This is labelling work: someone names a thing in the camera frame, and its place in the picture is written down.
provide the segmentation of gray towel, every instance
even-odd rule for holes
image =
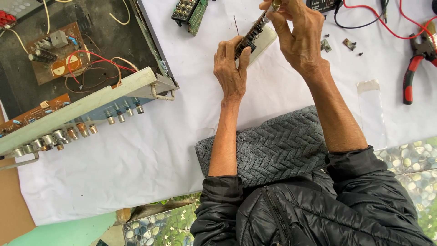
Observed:
[[[196,144],[197,157],[208,175],[214,137]],[[328,153],[314,105],[237,131],[237,173],[243,187],[262,185],[319,170]]]

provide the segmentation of red and black pliers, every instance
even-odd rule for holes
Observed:
[[[425,58],[437,67],[437,56],[434,45],[426,36],[421,36],[422,43],[417,43],[416,39],[410,39],[413,57],[410,60],[407,72],[403,82],[403,97],[404,104],[411,105],[413,103],[413,76],[419,63]]]

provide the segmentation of man's right hand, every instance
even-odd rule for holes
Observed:
[[[270,5],[271,0],[264,0],[260,9],[267,10]],[[286,60],[304,79],[317,68],[329,67],[328,61],[320,55],[324,21],[320,12],[311,10],[302,0],[282,0],[280,11],[268,12],[267,18],[276,29]],[[293,21],[293,32],[290,31],[287,20]]]

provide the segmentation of man's left hand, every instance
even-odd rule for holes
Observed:
[[[250,47],[241,52],[238,68],[235,64],[235,48],[242,39],[243,36],[236,36],[229,41],[221,41],[214,55],[214,75],[222,86],[226,102],[240,102],[246,92]]]

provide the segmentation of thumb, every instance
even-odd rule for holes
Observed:
[[[247,67],[249,66],[250,63],[250,54],[252,53],[252,49],[250,47],[246,47],[244,48],[243,52],[241,52],[240,55],[240,61],[238,62],[238,71],[241,72],[246,72]]]
[[[275,31],[279,37],[279,41],[289,43],[293,36],[291,35],[290,27],[287,20],[283,15],[278,12],[267,12],[267,18],[269,18],[275,28]]]

